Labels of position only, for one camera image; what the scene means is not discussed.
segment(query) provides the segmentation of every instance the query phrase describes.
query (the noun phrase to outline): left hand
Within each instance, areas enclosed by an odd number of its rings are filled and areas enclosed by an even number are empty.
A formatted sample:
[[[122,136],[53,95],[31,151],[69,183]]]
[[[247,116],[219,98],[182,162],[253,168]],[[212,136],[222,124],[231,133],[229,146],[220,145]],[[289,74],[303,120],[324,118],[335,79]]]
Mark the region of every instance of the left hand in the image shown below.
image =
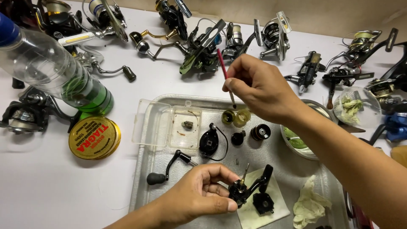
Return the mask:
[[[231,185],[238,179],[220,163],[195,166],[154,201],[160,208],[162,223],[174,228],[199,216],[235,212],[236,202],[228,198],[227,188],[217,182]]]

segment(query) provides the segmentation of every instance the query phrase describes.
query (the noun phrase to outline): hand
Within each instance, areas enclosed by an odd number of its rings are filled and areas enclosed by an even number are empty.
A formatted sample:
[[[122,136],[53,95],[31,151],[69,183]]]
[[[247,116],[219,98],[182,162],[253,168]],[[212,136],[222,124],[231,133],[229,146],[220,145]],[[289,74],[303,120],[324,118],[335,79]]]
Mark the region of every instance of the hand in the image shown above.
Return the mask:
[[[228,198],[229,191],[217,182],[231,185],[238,179],[238,175],[219,163],[195,166],[155,200],[161,208],[163,224],[174,228],[202,215],[236,211],[237,204]]]
[[[232,91],[260,118],[283,125],[304,105],[276,66],[247,54],[230,65],[222,90]]]

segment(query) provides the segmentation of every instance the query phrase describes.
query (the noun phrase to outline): white rag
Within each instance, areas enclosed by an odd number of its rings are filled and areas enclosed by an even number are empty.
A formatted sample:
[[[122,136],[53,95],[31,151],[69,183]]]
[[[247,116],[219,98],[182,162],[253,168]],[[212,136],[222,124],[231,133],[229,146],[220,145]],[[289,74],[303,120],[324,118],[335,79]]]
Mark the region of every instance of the white rag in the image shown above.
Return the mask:
[[[316,223],[325,216],[325,207],[332,207],[332,203],[314,192],[315,175],[312,175],[300,190],[300,197],[294,204],[293,225],[296,229],[303,229],[309,223]]]
[[[264,169],[256,170],[246,175],[245,184],[250,187],[253,182],[263,174]],[[278,187],[276,177],[272,174],[269,185],[267,186],[266,193],[268,193],[274,202],[274,213],[271,212],[259,215],[253,205],[253,195],[259,193],[258,189],[247,199],[240,209],[237,209],[240,224],[242,229],[257,229],[271,222],[279,220],[290,214],[287,205],[281,195],[280,188]]]

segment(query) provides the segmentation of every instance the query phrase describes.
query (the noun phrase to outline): wall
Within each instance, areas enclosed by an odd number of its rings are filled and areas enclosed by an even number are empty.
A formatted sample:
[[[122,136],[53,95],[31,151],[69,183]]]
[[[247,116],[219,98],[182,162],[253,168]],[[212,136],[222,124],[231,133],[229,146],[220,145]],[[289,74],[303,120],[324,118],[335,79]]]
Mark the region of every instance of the wall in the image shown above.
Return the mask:
[[[119,6],[155,11],[155,0],[116,0]],[[266,24],[284,11],[294,31],[343,37],[358,30],[382,30],[378,41],[399,29],[397,42],[407,41],[406,0],[184,0],[192,12],[216,15],[227,22]]]

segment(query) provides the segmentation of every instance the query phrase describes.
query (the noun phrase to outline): red brush handle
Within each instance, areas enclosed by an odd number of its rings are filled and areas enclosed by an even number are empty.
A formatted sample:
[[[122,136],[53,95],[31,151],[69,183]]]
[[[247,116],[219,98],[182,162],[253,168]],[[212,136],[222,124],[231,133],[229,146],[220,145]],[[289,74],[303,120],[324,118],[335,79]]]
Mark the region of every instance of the red brush handle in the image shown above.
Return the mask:
[[[220,50],[220,49],[218,49],[218,50],[217,50],[217,52],[218,52],[218,58],[219,58],[219,61],[220,61],[221,66],[222,66],[223,75],[225,76],[225,79],[227,79],[227,78],[228,78],[228,73],[226,72],[225,63],[223,62],[223,58],[222,58],[222,54],[221,54],[221,50]]]

